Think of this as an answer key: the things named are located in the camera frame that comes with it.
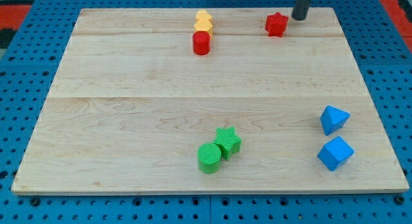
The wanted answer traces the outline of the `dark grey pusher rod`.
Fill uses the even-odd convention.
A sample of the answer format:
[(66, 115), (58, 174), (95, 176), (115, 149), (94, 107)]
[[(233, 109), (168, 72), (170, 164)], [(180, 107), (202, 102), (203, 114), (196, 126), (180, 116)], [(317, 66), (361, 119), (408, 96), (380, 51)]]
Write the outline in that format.
[(296, 0), (292, 10), (292, 18), (296, 21), (305, 20), (311, 2), (312, 0)]

